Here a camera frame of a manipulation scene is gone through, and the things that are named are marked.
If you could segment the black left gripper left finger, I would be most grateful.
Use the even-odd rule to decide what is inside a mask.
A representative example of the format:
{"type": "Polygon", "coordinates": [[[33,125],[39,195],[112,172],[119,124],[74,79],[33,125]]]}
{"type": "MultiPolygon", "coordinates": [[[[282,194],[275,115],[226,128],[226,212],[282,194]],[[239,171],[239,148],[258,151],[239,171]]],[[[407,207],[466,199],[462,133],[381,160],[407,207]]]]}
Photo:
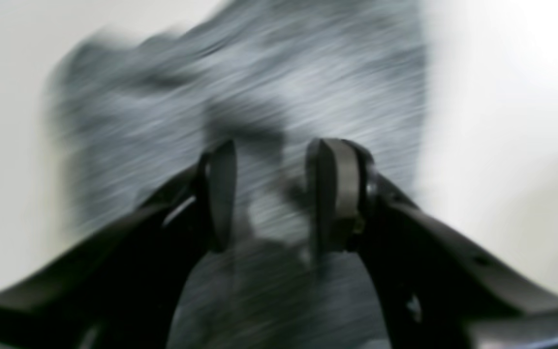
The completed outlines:
{"type": "Polygon", "coordinates": [[[163,349],[189,274],[230,243],[235,143],[199,161],[46,267],[0,291],[16,349],[163,349]]]}

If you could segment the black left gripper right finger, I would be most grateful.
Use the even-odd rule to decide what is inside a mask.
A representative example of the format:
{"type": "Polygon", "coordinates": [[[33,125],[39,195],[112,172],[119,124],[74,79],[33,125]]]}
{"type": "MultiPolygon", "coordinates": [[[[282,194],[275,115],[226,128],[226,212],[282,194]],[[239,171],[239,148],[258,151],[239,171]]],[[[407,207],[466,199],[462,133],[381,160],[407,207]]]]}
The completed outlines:
{"type": "Polygon", "coordinates": [[[356,142],[307,148],[316,264],[355,253],[394,349],[558,349],[558,295],[429,216],[356,142]]]}

